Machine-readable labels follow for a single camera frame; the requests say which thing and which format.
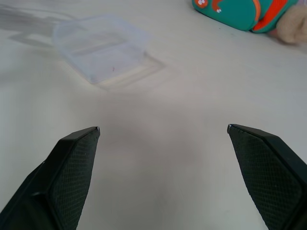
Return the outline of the clear plastic container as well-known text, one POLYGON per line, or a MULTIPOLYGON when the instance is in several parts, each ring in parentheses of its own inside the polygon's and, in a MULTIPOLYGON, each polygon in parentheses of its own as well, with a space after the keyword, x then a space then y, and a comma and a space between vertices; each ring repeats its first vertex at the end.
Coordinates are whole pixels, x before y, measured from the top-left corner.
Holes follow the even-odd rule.
POLYGON ((149 35, 114 15, 61 22, 54 47, 91 84, 130 71, 143 62, 149 35))

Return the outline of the beige plush toy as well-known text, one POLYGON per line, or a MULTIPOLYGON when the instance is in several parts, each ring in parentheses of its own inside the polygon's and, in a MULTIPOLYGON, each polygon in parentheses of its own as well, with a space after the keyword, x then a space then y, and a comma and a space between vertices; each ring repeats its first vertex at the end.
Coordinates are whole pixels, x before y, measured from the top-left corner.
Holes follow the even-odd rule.
POLYGON ((279 19, 276 33, 287 44, 307 43, 307 6, 290 7, 279 19))

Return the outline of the green orange dinosaur pouch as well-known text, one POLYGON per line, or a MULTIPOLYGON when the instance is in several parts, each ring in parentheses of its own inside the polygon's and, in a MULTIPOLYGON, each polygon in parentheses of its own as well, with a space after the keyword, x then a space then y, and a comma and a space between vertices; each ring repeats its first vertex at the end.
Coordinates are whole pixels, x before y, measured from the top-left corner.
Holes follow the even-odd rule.
POLYGON ((267 33, 299 0, 191 0, 199 13, 241 31, 267 33))

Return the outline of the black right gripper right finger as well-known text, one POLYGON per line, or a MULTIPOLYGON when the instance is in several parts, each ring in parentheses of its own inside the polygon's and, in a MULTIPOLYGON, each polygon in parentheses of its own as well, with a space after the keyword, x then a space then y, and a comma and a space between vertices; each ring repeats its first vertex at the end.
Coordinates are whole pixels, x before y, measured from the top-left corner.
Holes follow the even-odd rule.
POLYGON ((307 164, 276 135, 236 124, 227 132, 268 230, 307 230, 307 164))

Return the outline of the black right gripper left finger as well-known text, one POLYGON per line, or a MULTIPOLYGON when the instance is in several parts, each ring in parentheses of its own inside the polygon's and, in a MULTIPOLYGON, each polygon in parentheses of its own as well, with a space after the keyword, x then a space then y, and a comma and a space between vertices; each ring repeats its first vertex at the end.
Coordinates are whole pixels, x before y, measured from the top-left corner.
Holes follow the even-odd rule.
POLYGON ((60 139, 0 212, 0 230, 76 230, 99 137, 94 126, 60 139))

